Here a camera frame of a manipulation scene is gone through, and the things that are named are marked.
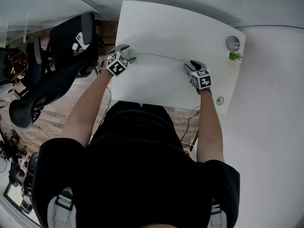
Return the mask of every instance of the white controller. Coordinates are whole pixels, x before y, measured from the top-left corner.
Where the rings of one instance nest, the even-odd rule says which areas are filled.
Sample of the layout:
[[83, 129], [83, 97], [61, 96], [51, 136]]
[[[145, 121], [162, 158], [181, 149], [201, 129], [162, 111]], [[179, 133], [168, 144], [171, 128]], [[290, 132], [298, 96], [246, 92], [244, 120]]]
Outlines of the white controller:
[[80, 32], [77, 36], [76, 36], [76, 40], [78, 41], [78, 43], [81, 45], [81, 47], [85, 50], [88, 48], [88, 46], [90, 44], [85, 45], [84, 44], [84, 39], [83, 39], [83, 35], [82, 32]]
[[76, 51], [78, 49], [78, 44], [74, 43], [73, 46], [72, 46], [72, 49], [73, 49], [73, 51]]

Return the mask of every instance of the white table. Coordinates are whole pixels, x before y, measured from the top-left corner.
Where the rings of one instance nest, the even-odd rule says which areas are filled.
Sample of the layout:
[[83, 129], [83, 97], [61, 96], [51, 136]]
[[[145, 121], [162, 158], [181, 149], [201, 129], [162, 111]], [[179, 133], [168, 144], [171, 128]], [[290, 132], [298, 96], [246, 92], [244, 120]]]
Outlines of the white table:
[[[204, 63], [211, 71], [214, 102], [224, 97], [224, 103], [216, 105], [217, 112], [226, 113], [241, 66], [240, 60], [228, 59], [228, 36], [238, 37], [238, 52], [243, 54], [245, 35], [224, 23], [167, 5], [124, 1], [116, 45]], [[200, 105], [200, 97], [189, 80], [182, 61], [139, 54], [126, 72], [114, 77], [112, 99], [193, 109]]]

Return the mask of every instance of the glove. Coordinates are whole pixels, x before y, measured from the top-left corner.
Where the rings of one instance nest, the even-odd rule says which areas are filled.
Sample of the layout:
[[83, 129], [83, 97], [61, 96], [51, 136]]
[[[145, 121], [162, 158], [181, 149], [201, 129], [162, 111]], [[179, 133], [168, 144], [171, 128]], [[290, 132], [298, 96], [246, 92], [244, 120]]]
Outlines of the glove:
[[103, 58], [100, 63], [99, 70], [108, 70], [111, 74], [118, 77], [121, 73], [127, 70], [128, 66], [136, 61], [136, 57], [127, 59], [124, 55], [124, 50], [129, 48], [127, 44], [122, 44], [114, 47], [109, 51], [107, 57]]
[[[190, 78], [190, 84], [195, 87], [196, 91], [200, 95], [200, 89], [201, 88], [199, 88], [199, 84], [198, 84], [199, 79], [197, 77], [192, 77], [191, 73], [194, 73], [194, 72], [197, 72], [197, 71], [201, 71], [203, 74], [206, 74], [206, 73], [209, 74], [209, 71], [206, 68], [205, 64], [203, 64], [203, 63], [201, 63], [199, 61], [190, 60], [190, 62], [184, 63], [184, 69], [185, 69], [187, 75]], [[210, 84], [210, 82], [209, 82], [209, 85], [207, 83], [206, 83], [206, 85], [207, 85], [207, 87], [205, 87], [203, 89], [206, 89], [206, 90], [208, 90], [211, 93], [211, 90], [210, 90], [211, 84]]]

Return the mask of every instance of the green plant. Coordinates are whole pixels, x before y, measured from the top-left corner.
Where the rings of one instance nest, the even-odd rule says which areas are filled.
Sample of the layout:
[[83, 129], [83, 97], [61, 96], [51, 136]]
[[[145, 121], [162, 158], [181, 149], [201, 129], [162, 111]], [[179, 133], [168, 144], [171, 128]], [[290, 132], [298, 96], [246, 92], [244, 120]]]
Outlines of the green plant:
[[232, 60], [232, 61], [237, 61], [237, 60], [241, 60], [241, 54], [240, 53], [234, 53], [232, 51], [230, 51], [229, 53], [229, 59]]

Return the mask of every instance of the shoulder strap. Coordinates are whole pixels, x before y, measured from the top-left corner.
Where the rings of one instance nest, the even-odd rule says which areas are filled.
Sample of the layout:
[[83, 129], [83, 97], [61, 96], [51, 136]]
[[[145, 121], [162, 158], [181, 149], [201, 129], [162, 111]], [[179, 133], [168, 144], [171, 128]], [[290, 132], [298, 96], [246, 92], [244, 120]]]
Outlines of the shoulder strap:
[[207, 228], [227, 228], [226, 213], [220, 208], [220, 205], [213, 200], [210, 220]]
[[76, 228], [76, 207], [70, 187], [63, 189], [52, 198], [47, 207], [47, 224], [49, 228]]

